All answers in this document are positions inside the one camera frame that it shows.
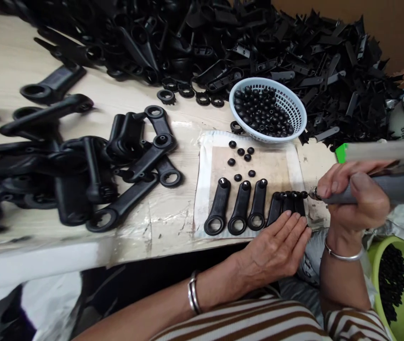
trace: woman's hand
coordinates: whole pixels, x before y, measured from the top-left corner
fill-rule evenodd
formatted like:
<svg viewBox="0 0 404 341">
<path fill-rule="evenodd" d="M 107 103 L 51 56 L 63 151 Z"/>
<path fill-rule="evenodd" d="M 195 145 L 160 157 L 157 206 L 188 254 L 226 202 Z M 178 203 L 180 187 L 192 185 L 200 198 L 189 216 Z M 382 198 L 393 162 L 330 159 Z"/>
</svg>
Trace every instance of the woman's hand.
<svg viewBox="0 0 404 341">
<path fill-rule="evenodd" d="M 390 201 L 383 190 L 366 174 L 389 165 L 390 161 L 347 162 L 336 164 L 319 180 L 317 193 L 330 197 L 350 183 L 356 205 L 329 205 L 331 227 L 360 232 L 382 226 L 390 213 Z"/>
<path fill-rule="evenodd" d="M 305 217 L 286 211 L 234 254 L 247 292 L 295 274 L 311 232 Z"/>
</svg>

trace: table surface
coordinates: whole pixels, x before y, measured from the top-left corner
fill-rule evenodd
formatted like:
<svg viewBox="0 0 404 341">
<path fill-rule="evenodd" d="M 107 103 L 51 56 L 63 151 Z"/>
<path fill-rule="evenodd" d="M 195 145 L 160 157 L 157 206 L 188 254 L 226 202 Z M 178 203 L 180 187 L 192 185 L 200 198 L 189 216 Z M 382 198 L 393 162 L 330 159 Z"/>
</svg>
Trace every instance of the table surface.
<svg viewBox="0 0 404 341">
<path fill-rule="evenodd" d="M 0 126 L 11 121 L 12 112 L 34 103 L 22 97 L 18 90 L 25 84 L 37 83 L 61 65 L 46 50 L 33 41 L 36 30 L 17 17 L 0 16 Z M 84 135 L 108 138 L 113 117 L 128 111 L 141 112 L 149 105 L 161 105 L 156 98 L 157 87 L 128 80 L 117 82 L 105 70 L 87 69 L 87 75 L 70 93 L 82 93 L 95 103 L 95 110 L 81 117 L 73 114 L 62 119 L 60 131 L 64 139 Z M 185 183 L 175 189 L 158 186 L 131 213 L 124 226 L 114 232 L 95 234 L 84 226 L 67 227 L 60 224 L 56 210 L 22 210 L 5 205 L 2 222 L 9 230 L 0 235 L 0 249 L 16 248 L 22 243 L 58 245 L 59 242 L 86 242 L 114 237 L 110 263 L 121 263 L 169 254 L 189 252 L 245 241 L 245 239 L 195 240 L 193 236 L 193 207 L 198 177 L 198 138 L 206 130 L 229 131 L 232 115 L 228 103 L 221 108 L 201 107 L 194 99 L 178 94 L 175 106 L 166 106 L 178 149 L 170 155 L 173 164 L 185 175 Z M 146 123 L 145 137 L 154 131 Z M 0 143 L 20 141 L 0 135 Z M 334 154 L 323 144 L 295 145 L 299 154 L 305 188 L 309 190 L 336 162 Z M 328 211 L 323 203 L 309 202 L 312 226 L 328 223 Z"/>
</svg>

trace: metal bangle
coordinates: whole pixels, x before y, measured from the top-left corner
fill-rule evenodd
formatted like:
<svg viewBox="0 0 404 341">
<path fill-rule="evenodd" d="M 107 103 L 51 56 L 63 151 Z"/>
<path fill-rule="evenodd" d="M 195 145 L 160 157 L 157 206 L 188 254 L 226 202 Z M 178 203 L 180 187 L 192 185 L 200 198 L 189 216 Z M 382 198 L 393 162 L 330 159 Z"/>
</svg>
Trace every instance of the metal bangle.
<svg viewBox="0 0 404 341">
<path fill-rule="evenodd" d="M 199 302 L 197 302 L 197 296 L 196 296 L 196 280 L 197 280 L 197 274 L 199 271 L 193 271 L 191 275 L 191 279 L 189 280 L 188 283 L 188 299 L 189 299 L 189 305 L 191 306 L 191 309 L 195 312 L 196 315 L 199 315 L 202 311 L 201 308 L 199 307 Z"/>
<path fill-rule="evenodd" d="M 351 256 L 351 257 L 344 257 L 344 256 L 337 255 L 336 253 L 333 252 L 333 250 L 331 248 L 329 248 L 329 246 L 327 245 L 327 237 L 325 237 L 324 244 L 325 244 L 325 248 L 327 249 L 330 256 L 333 256 L 336 259 L 339 259 L 342 261 L 347 261 L 347 262 L 357 261 L 357 260 L 361 259 L 363 254 L 365 253 L 365 248 L 362 245 L 362 249 L 360 250 L 360 252 L 358 254 L 356 254 L 355 256 Z"/>
</svg>

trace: white plastic basket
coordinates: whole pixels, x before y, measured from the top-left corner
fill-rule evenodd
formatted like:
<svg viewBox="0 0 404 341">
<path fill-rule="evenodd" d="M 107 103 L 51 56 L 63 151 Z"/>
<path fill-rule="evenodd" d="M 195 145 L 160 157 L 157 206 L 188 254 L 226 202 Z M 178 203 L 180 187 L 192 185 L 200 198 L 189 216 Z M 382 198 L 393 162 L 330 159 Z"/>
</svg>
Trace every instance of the white plastic basket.
<svg viewBox="0 0 404 341">
<path fill-rule="evenodd" d="M 248 126 L 242 119 L 238 116 L 237 111 L 234 108 L 234 93 L 237 90 L 244 91 L 246 86 L 250 86 L 252 89 L 275 89 L 276 90 L 276 105 L 283 108 L 289 115 L 289 121 L 292 123 L 294 128 L 294 133 L 288 137 L 270 137 L 268 135 L 262 134 Z M 276 144 L 280 142 L 291 141 L 297 138 L 306 128 L 306 110 L 300 101 L 300 99 L 295 95 L 292 90 L 285 87 L 283 84 L 278 83 L 267 78 L 261 77 L 251 77 L 239 81 L 234 85 L 229 95 L 229 105 L 235 120 L 238 122 L 240 127 L 242 127 L 252 138 L 269 144 Z"/>
</svg>

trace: striped shirt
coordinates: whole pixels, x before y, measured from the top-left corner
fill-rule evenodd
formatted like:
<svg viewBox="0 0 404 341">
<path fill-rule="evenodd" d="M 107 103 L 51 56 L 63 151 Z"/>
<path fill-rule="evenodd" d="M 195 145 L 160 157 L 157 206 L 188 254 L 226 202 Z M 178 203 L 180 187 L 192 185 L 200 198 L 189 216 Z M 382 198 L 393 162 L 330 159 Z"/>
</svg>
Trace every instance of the striped shirt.
<svg viewBox="0 0 404 341">
<path fill-rule="evenodd" d="M 329 312 L 324 330 L 301 303 L 272 297 L 218 307 L 167 328 L 151 341 L 389 340 L 379 316 L 372 310 L 345 308 Z"/>
</svg>

